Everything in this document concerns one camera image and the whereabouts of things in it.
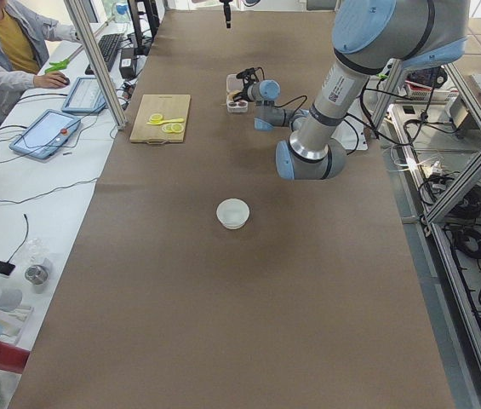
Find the person's hand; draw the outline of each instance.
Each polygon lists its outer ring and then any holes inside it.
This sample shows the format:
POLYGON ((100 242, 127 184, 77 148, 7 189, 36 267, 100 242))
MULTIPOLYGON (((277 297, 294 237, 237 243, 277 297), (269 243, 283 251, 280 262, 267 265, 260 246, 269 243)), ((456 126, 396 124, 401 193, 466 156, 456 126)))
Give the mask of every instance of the person's hand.
POLYGON ((34 76, 34 86, 36 88, 64 88, 69 83, 68 77, 60 71, 34 76))

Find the white table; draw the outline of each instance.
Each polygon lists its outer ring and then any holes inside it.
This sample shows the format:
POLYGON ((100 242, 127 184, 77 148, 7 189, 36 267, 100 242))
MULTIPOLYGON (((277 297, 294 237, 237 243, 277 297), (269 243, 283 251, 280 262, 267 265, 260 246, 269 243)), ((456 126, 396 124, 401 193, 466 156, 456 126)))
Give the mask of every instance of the white table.
MULTIPOLYGON (((106 28, 105 33, 117 31, 119 31, 117 27, 111 25, 106 28)), ((78 44, 62 42, 50 60, 63 60, 76 47, 78 44)), ((76 77, 84 75, 87 64, 85 53, 81 53, 63 73, 73 84, 76 77)), ((116 88, 119 88, 123 80, 118 72, 118 61, 112 68, 111 75, 116 88)), ((67 94, 70 86, 64 89, 31 89, 23 96, 42 93, 67 94)), ((20 101, 8 115, 3 126, 14 124, 28 126, 46 109, 60 110, 64 99, 50 95, 20 101)), ((8 278, 0 275, 1 287, 21 289, 23 304, 34 308, 18 342, 19 347, 31 349, 89 207, 94 182, 104 167, 117 128, 107 109, 98 117, 94 115, 85 117, 66 146, 44 162, 20 157, 9 149, 9 141, 3 141, 13 139, 21 131, 21 128, 0 130, 0 162, 16 158, 0 164, 0 199, 20 202, 57 187, 87 182, 22 204, 0 203, 0 260, 8 260, 23 240, 26 232, 23 214, 26 214, 30 228, 28 241, 37 241, 40 244, 39 248, 53 265, 51 275, 42 288, 29 283, 24 278, 24 272, 30 265, 25 246, 12 260, 17 266, 13 273, 8 278)), ((0 408, 7 407, 19 380, 20 375, 0 371, 0 408)))

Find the white bowl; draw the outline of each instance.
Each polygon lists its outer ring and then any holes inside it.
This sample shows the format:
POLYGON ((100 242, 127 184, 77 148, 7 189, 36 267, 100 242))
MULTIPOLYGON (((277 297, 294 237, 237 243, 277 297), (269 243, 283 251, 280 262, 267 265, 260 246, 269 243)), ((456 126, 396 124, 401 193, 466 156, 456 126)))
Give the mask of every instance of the white bowl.
POLYGON ((240 199, 227 199, 217 206, 215 214, 223 227, 235 230, 241 228, 248 220, 249 207, 240 199))

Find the green object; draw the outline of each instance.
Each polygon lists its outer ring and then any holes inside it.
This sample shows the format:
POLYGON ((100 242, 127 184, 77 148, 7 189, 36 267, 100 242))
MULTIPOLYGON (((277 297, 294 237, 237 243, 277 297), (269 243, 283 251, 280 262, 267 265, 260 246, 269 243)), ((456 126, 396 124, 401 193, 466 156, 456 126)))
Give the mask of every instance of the green object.
POLYGON ((66 69, 68 67, 68 64, 70 64, 70 60, 66 58, 65 60, 62 60, 59 62, 50 62, 49 64, 51 66, 47 70, 45 70, 46 74, 48 72, 60 71, 60 70, 66 69))

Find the blue joint cover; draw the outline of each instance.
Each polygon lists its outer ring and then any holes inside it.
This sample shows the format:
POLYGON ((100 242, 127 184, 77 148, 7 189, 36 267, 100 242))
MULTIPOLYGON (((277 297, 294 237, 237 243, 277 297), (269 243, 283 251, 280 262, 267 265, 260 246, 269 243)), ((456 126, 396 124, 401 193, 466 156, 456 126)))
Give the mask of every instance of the blue joint cover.
POLYGON ((466 44, 467 38, 460 38, 453 43, 403 61, 403 68, 408 68, 409 70, 419 70, 422 68, 442 66, 443 64, 456 61, 461 58, 465 52, 466 44))
POLYGON ((275 101, 280 96, 280 85, 271 79, 264 79, 259 83, 259 92, 266 100, 275 101))
POLYGON ((276 169, 282 179, 293 181, 295 172, 293 170, 293 159, 286 141, 280 141, 276 145, 276 169))
POLYGON ((333 28, 333 46, 342 54, 364 49, 381 35, 397 0, 348 0, 341 5, 333 28))
POLYGON ((129 11, 129 6, 127 3, 117 3, 115 5, 115 10, 120 14, 120 15, 125 15, 129 11))
POLYGON ((269 124, 268 122, 265 122, 263 121, 262 119, 258 119, 256 118, 255 119, 255 130, 264 130, 264 131, 269 131, 269 130, 273 130, 274 127, 269 124))

